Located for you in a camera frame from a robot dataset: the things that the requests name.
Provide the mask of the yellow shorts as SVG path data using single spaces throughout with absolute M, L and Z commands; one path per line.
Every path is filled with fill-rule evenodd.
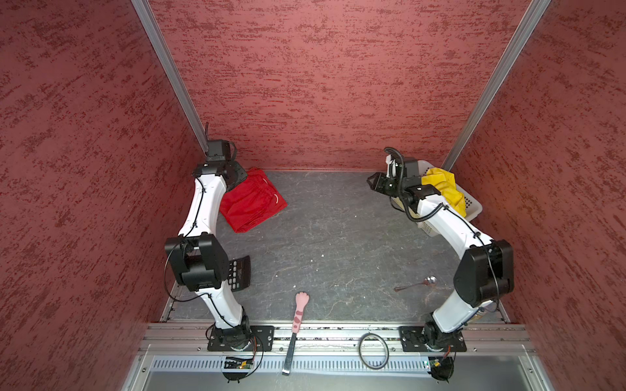
M 465 195 L 457 187 L 453 173 L 441 168 L 430 168 L 422 176 L 422 184 L 434 186 L 456 212 L 466 217 Z

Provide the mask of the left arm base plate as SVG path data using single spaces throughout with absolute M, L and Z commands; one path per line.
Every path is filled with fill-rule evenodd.
M 244 331 L 241 327 L 230 329 L 210 329 L 207 350 L 210 352 L 254 352 L 272 349 L 274 326 L 253 325 Z

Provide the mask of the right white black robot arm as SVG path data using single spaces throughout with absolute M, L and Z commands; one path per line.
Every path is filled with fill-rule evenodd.
M 460 259 L 453 292 L 430 314 L 422 331 L 423 344 L 433 351 L 443 350 L 480 308 L 513 292 L 513 247 L 470 224 L 430 184 L 408 180 L 403 172 L 395 176 L 378 172 L 367 182 L 373 191 L 399 200 L 409 220 L 433 226 Z

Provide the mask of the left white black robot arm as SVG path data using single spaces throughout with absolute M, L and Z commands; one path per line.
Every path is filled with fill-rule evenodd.
M 249 288 L 251 260 L 228 257 L 216 226 L 223 196 L 246 179 L 236 161 L 212 161 L 194 170 L 195 192 L 179 234 L 165 243 L 166 267 L 178 285 L 202 300 L 214 317 L 215 343 L 235 351 L 249 348 L 253 334 L 235 292 Z

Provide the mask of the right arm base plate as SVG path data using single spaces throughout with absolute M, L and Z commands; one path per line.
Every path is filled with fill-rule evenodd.
M 399 327 L 399 340 L 404 352 L 452 353 L 467 351 L 461 330 L 444 333 L 434 324 L 419 327 Z

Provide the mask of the red shorts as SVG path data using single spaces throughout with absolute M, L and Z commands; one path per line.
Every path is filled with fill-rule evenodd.
M 288 206 L 263 170 L 253 168 L 247 174 L 244 182 L 223 196 L 219 208 L 236 233 L 252 230 Z

